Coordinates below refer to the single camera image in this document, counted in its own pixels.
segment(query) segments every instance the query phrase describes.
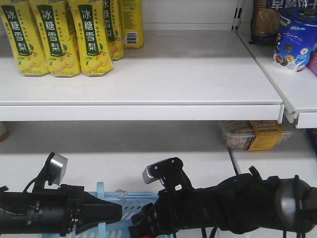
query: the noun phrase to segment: shelf bracket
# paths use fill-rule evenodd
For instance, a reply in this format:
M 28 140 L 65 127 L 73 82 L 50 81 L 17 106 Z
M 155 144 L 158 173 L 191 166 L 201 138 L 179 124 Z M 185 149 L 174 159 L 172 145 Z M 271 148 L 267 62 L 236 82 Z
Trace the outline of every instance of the shelf bracket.
M 237 8 L 236 11 L 234 13 L 234 18 L 233 18 L 233 22 L 232 22 L 232 30 L 237 30 L 238 26 L 241 22 L 241 15 L 242 15 L 242 11 L 244 8 L 246 0 L 238 0 L 237 2 Z
M 288 119 L 290 123 L 294 123 L 294 120 L 296 119 L 297 115 L 295 112 L 288 112 L 287 109 L 284 110 L 284 115 Z
M 284 114 L 285 106 L 281 104 L 281 110 L 279 111 L 278 123 L 281 124 L 283 121 L 283 114 Z

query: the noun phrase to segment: blue plastic basket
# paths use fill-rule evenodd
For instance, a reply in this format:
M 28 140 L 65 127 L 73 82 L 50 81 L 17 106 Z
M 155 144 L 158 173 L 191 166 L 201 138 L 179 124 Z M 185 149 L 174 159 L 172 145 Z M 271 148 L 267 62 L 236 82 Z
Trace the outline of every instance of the blue plastic basket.
M 90 192 L 100 199 L 122 205 L 122 219 L 120 222 L 106 225 L 99 224 L 98 227 L 75 235 L 75 229 L 67 234 L 66 238 L 130 238 L 128 227 L 132 225 L 131 217 L 137 214 L 141 208 L 148 203 L 155 203 L 158 195 L 151 192 L 105 192 L 104 183 L 97 183 L 97 192 Z M 58 238 L 59 234 L 40 234 L 39 238 Z M 170 236 L 159 236 L 159 238 L 172 238 Z

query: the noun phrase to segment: barcode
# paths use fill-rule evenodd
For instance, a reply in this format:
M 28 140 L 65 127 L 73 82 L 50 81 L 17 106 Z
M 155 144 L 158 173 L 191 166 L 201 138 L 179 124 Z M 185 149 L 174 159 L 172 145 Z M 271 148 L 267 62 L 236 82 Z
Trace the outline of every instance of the barcode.
M 126 34 L 126 44 L 127 45 L 137 45 L 138 44 L 138 33 L 128 32 Z

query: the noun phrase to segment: drink carton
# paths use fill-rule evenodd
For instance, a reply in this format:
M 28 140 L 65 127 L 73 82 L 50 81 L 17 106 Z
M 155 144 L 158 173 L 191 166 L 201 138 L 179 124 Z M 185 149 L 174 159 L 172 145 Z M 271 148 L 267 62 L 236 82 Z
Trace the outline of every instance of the drink carton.
M 40 33 L 28 1 L 1 0 L 0 15 L 20 72 L 25 76 L 47 74 Z
M 74 18 L 82 72 L 102 76 L 113 69 L 106 35 L 104 0 L 68 0 Z
M 80 74 L 78 43 L 66 0 L 29 0 L 41 33 L 48 68 L 56 77 Z

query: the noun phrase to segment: snack package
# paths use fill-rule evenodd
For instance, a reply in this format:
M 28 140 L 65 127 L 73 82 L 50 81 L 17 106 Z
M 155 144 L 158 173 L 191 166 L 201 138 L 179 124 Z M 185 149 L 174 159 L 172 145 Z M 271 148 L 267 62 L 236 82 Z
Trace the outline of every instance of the snack package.
M 105 23 L 113 60 L 124 57 L 119 0 L 105 0 Z
M 288 8 L 280 15 L 273 65 L 287 72 L 300 72 L 317 46 L 317 10 Z
M 0 15 L 20 72 L 24 76 L 47 74 L 40 33 L 28 1 L 1 0 Z
M 82 72 L 102 76 L 113 69 L 106 35 L 104 0 L 68 0 L 73 14 Z
M 48 68 L 56 77 L 80 74 L 75 27 L 66 0 L 29 0 L 44 46 Z
M 287 141 L 295 126 L 287 122 L 232 120 L 220 122 L 221 137 L 236 151 L 267 150 Z
M 144 45 L 142 1 L 121 0 L 121 23 L 125 48 L 140 48 Z
M 315 0 L 254 0 L 251 39 L 255 44 L 274 44 L 279 29 L 279 11 L 284 8 L 317 7 Z

